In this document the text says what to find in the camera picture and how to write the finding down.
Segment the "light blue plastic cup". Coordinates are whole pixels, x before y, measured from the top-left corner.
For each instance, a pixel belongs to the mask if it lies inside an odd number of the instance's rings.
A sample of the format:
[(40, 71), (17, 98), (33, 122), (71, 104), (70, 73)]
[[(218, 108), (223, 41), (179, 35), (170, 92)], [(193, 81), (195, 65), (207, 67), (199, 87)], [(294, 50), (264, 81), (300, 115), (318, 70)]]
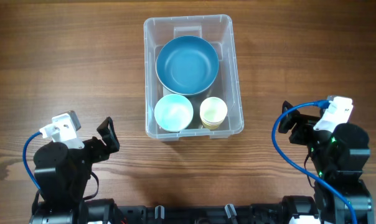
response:
[(163, 130), (178, 133), (190, 125), (194, 117), (194, 109), (186, 97), (169, 94), (156, 103), (154, 117)]

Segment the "clear plastic storage container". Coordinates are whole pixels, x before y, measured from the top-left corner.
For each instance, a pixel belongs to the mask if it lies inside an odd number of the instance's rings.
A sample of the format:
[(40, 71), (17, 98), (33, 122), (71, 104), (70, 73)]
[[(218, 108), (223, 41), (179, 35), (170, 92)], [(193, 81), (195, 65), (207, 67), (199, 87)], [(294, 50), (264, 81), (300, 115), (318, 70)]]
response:
[[(181, 137), (209, 136), (227, 138), (244, 128), (243, 109), (238, 77), (233, 22), (226, 14), (204, 16), (152, 17), (143, 24), (145, 67), (145, 130), (149, 137), (160, 141), (176, 141)], [(156, 59), (163, 46), (180, 36), (194, 35), (208, 41), (219, 58), (219, 72), (213, 85), (205, 92), (189, 97), (194, 108), (190, 125), (170, 133), (158, 126), (154, 109), (165, 95), (171, 94), (163, 87), (156, 73)], [(218, 97), (227, 104), (228, 112), (223, 123), (214, 130), (203, 127), (200, 104), (208, 97)]]

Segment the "cream plastic cup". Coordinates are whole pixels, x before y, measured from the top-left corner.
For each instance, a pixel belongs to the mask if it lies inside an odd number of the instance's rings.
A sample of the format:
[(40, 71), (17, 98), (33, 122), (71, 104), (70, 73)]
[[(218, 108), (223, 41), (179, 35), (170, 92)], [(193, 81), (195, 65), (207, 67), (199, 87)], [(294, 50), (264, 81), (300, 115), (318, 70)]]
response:
[(200, 118), (207, 124), (221, 124), (227, 116), (227, 104), (221, 98), (206, 98), (200, 105)]

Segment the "yellow plastic cup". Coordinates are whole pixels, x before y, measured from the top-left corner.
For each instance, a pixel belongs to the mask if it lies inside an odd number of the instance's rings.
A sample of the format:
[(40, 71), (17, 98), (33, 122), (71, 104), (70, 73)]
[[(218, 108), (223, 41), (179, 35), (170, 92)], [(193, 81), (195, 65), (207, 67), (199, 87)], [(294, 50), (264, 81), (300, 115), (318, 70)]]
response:
[(220, 124), (209, 124), (209, 123), (206, 123), (206, 122), (203, 122), (202, 123), (204, 128), (207, 128), (207, 129), (210, 129), (210, 130), (213, 130), (213, 129), (217, 129)]

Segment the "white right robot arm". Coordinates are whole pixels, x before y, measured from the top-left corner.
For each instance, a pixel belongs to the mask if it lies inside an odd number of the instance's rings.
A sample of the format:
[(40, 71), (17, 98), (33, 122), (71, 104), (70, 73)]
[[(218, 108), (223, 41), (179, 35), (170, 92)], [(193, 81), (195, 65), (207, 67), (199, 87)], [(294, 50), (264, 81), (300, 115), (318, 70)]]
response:
[[(374, 223), (373, 199), (360, 178), (370, 157), (369, 135), (349, 122), (352, 100), (332, 97), (297, 106), (285, 101), (271, 131), (280, 156), (314, 182), (315, 208), (294, 212), (314, 215), (320, 223)], [(278, 146), (276, 133), (290, 133), (292, 144), (306, 146), (316, 173), (293, 162)]]

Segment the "dark blue bowl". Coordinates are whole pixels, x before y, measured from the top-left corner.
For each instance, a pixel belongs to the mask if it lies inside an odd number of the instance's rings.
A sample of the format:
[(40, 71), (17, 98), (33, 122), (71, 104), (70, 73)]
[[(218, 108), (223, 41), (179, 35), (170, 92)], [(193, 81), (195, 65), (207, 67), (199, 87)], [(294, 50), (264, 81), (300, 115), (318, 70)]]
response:
[(216, 49), (206, 40), (186, 35), (169, 41), (156, 59), (156, 74), (169, 91), (194, 96), (209, 89), (219, 72)]

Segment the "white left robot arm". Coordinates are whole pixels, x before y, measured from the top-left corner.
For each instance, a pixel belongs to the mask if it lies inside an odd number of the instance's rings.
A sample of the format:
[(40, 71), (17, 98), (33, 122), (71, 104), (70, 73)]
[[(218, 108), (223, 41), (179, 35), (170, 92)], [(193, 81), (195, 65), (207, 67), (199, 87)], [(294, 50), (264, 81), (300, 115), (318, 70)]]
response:
[(82, 146), (50, 142), (34, 155), (34, 178), (39, 190), (32, 204), (30, 223), (126, 223), (113, 199), (95, 200), (97, 193), (84, 196), (88, 180), (93, 177), (92, 165), (109, 159), (118, 152), (119, 141), (113, 120), (107, 117), (93, 137)]

